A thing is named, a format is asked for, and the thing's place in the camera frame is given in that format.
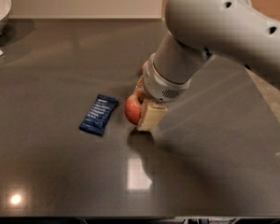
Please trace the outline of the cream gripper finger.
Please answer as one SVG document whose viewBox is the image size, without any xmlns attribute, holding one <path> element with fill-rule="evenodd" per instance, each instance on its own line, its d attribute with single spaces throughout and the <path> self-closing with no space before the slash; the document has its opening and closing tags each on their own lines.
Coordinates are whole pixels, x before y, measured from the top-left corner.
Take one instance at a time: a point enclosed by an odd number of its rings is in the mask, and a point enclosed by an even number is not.
<svg viewBox="0 0 280 224">
<path fill-rule="evenodd" d="M 143 77 L 140 77 L 137 81 L 137 84 L 134 89 L 134 93 L 139 99 L 148 99 L 149 95 L 144 89 L 144 80 Z"/>
<path fill-rule="evenodd" d="M 168 112 L 166 105 L 145 99 L 142 103 L 141 116 L 137 130 L 149 132 L 154 129 Z"/>
</svg>

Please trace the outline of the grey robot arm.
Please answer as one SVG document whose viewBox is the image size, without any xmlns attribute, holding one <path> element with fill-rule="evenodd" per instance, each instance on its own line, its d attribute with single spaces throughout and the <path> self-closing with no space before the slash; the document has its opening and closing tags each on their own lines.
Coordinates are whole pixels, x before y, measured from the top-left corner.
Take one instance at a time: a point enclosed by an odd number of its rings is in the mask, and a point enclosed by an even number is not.
<svg viewBox="0 0 280 224">
<path fill-rule="evenodd" d="M 232 59 L 280 90 L 280 21 L 250 0 L 168 0 L 168 34 L 143 66 L 135 94 L 125 105 L 129 122 L 149 131 L 217 55 Z"/>
</svg>

